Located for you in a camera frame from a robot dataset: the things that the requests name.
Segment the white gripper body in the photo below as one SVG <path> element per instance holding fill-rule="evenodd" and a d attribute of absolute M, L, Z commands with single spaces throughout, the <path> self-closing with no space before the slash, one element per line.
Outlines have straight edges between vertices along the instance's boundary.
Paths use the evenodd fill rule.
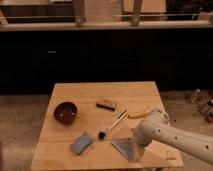
<path fill-rule="evenodd" d="M 136 127 L 133 129 L 133 141 L 137 152 L 139 154 L 143 154 L 145 152 L 145 148 L 152 142 L 152 139 Z"/>

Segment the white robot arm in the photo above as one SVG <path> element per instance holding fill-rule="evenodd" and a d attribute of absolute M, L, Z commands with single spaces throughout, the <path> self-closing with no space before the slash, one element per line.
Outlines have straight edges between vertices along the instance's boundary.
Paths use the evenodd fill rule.
<path fill-rule="evenodd" d="M 155 140 L 213 165 L 213 137 L 175 128 L 169 121 L 165 110 L 152 110 L 133 129 L 135 143 L 146 147 Z"/>

